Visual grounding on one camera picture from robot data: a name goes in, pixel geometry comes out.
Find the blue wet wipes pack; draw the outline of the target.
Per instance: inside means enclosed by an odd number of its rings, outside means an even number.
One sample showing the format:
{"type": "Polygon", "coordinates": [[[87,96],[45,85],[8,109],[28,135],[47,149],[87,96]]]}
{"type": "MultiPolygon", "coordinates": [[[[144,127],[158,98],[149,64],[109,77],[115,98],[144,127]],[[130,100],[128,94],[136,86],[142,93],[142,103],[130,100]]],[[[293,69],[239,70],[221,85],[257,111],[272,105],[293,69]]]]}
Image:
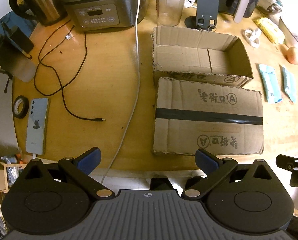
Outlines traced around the blue wet wipes pack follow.
{"type": "Polygon", "coordinates": [[[284,92],[292,103],[297,102],[297,86],[295,75],[284,65],[280,65],[283,74],[284,92]]]}
{"type": "Polygon", "coordinates": [[[259,72],[263,81],[267,102],[281,102],[282,95],[276,75],[276,69],[266,64],[259,64],[259,72]]]}

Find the light blue smartphone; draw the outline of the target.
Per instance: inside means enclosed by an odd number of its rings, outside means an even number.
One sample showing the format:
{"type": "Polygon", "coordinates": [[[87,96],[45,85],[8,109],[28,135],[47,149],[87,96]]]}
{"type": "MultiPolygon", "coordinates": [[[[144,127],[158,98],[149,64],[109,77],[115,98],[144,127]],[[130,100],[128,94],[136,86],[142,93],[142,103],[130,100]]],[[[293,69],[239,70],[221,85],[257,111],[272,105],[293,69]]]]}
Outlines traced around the light blue smartphone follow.
{"type": "Polygon", "coordinates": [[[25,145],[28,153],[44,154],[48,106],[48,98],[33,99],[30,102],[25,145]]]}

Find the red apple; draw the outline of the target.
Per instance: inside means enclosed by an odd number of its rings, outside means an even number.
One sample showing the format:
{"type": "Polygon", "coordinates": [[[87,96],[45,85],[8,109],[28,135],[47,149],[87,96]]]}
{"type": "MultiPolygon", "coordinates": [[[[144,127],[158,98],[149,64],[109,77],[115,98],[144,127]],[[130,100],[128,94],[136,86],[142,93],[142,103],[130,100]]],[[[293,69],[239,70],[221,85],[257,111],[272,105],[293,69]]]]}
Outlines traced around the red apple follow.
{"type": "Polygon", "coordinates": [[[286,58],[291,64],[298,64],[298,49],[296,47],[290,47],[286,51],[286,58]]]}

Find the white bowl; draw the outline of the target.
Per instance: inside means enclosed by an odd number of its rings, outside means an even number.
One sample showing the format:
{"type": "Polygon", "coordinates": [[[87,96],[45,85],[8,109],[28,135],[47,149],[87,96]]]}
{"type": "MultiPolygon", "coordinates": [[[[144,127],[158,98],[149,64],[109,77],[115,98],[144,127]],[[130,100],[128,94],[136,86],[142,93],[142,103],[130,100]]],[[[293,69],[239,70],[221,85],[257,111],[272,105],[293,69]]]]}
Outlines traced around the white bowl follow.
{"type": "Polygon", "coordinates": [[[298,49],[298,19],[282,15],[278,27],[285,36],[285,44],[298,49]]]}

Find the white elastic band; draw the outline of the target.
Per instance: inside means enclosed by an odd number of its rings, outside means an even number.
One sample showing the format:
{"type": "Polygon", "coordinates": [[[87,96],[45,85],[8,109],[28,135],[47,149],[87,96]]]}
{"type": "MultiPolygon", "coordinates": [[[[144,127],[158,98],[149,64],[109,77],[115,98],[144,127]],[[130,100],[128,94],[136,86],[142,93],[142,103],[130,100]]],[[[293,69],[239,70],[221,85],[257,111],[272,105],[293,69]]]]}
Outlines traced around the white elastic band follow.
{"type": "Polygon", "coordinates": [[[252,46],[253,48],[259,48],[259,37],[261,35],[261,30],[259,28],[255,30],[246,29],[243,35],[250,46],[252,46]]]}

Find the yellow wet wipes pack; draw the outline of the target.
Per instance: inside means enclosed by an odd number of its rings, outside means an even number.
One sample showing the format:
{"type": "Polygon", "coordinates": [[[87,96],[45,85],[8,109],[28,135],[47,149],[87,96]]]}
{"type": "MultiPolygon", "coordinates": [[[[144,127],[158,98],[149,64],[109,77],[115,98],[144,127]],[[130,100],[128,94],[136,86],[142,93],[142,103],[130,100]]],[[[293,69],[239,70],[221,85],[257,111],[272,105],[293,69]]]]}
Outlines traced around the yellow wet wipes pack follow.
{"type": "Polygon", "coordinates": [[[274,44],[283,44],[285,35],[279,29],[278,25],[272,22],[269,18],[261,17],[253,20],[256,26],[265,34],[270,42],[274,44]]]}

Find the black grey pouch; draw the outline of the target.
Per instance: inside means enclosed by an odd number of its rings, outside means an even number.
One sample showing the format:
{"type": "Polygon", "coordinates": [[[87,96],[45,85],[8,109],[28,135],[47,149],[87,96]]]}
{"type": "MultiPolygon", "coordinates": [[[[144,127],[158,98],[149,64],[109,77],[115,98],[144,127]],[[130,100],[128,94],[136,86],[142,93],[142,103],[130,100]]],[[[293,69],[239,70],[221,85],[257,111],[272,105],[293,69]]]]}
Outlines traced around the black grey pouch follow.
{"type": "Polygon", "coordinates": [[[9,27],[2,22],[1,26],[0,67],[23,82],[31,81],[36,71],[36,64],[30,54],[34,48],[33,42],[16,25],[9,27]]]}

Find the open cardboard tray box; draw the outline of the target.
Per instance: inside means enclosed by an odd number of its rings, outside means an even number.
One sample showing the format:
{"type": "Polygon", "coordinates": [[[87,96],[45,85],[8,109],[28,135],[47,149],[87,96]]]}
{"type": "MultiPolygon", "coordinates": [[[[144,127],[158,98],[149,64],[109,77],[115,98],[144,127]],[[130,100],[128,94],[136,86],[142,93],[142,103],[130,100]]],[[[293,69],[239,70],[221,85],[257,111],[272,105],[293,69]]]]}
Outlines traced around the open cardboard tray box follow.
{"type": "Polygon", "coordinates": [[[253,79],[242,39],[180,27],[155,27],[154,81],[161,77],[242,88],[253,79]]]}

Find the black phone stand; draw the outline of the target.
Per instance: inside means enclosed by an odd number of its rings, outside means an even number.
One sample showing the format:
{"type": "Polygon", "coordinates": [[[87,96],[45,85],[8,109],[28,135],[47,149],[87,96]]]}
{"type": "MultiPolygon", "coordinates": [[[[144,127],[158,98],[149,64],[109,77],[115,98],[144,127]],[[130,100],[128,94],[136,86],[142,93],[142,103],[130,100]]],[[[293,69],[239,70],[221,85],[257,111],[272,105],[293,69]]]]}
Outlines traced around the black phone stand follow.
{"type": "Polygon", "coordinates": [[[196,16],[185,19],[190,29],[213,31],[216,29],[219,0],[197,0],[196,16]]]}

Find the silver rice cooker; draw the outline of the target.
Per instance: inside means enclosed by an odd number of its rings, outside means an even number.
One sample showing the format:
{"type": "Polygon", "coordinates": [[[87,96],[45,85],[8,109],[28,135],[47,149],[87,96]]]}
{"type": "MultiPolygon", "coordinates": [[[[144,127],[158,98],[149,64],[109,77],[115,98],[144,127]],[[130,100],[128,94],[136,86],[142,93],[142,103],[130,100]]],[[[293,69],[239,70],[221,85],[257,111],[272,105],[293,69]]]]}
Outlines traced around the silver rice cooker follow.
{"type": "Polygon", "coordinates": [[[148,0],[61,0],[81,32],[129,28],[146,15],[148,0]]]}

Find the black steel electric kettle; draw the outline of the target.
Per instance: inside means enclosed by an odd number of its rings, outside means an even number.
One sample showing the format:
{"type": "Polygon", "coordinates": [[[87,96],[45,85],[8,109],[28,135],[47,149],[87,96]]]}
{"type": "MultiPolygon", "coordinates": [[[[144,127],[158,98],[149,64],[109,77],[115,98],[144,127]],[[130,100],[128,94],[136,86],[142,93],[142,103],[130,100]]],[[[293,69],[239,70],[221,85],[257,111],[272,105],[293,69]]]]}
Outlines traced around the black steel electric kettle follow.
{"type": "Polygon", "coordinates": [[[61,0],[9,0],[12,11],[44,26],[53,25],[67,16],[61,0]]]}

